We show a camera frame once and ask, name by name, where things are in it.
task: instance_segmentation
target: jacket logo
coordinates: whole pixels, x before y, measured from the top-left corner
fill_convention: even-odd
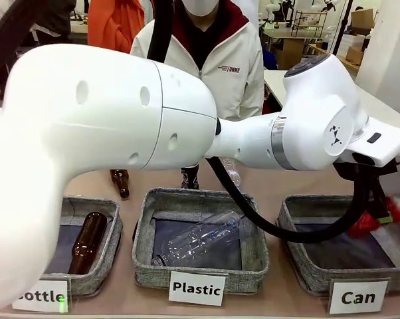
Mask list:
[[[221,65],[218,69],[224,72],[240,73],[240,68],[236,68],[235,66]]]

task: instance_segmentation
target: zipper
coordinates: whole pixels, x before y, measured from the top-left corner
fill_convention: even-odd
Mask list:
[[[195,63],[193,57],[191,56],[191,54],[189,54],[188,50],[179,42],[178,39],[176,39],[174,36],[172,36],[175,41],[179,44],[179,46],[185,51],[185,53],[187,53],[187,55],[189,56],[189,58],[191,59],[191,61],[193,62],[196,70],[197,70],[197,74],[199,79],[201,80],[201,77],[203,76],[203,69],[204,66],[206,65],[207,60],[209,59],[209,57],[212,55],[213,51],[215,51],[217,48],[219,48],[221,45],[223,45],[224,43],[228,42],[231,38],[233,38],[234,36],[236,36],[237,34],[239,34],[241,31],[243,31],[246,27],[247,27],[248,23],[246,23],[246,25],[244,25],[243,27],[241,27],[236,33],[234,33],[233,35],[231,35],[229,38],[226,38],[224,41],[222,41],[221,43],[219,43],[217,46],[215,46],[212,51],[209,53],[209,55],[207,56],[205,62],[203,63],[203,68],[201,68],[201,70],[199,69],[199,67],[197,66],[197,64]]]

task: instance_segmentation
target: white wall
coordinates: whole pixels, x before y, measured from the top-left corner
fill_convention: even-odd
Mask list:
[[[356,83],[400,112],[400,0],[384,0]]]

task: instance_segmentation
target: face mask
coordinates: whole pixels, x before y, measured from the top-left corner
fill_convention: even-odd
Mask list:
[[[219,0],[182,0],[182,2],[192,15],[204,17],[213,11]]]

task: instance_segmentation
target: plastic bottle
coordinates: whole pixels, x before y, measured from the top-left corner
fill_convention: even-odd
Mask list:
[[[161,254],[151,260],[153,266],[196,267],[204,263],[207,252],[218,241],[230,241],[239,231],[243,217],[234,211],[215,214],[163,243]]]
[[[101,213],[86,216],[72,249],[69,274],[86,274],[95,260],[102,237],[107,228],[107,217]]]
[[[327,28],[327,34],[324,36],[324,38],[322,40],[321,49],[328,50],[328,45],[330,43],[330,40],[334,39],[334,37],[336,35],[335,32],[336,32],[336,26],[332,25]]]
[[[229,177],[231,177],[231,180],[233,181],[233,183],[237,187],[240,187],[241,178],[240,178],[240,174],[238,173],[237,168],[235,166],[235,160],[233,160],[231,158],[223,158],[221,160],[222,160],[222,164],[224,165],[225,169],[228,172]]]

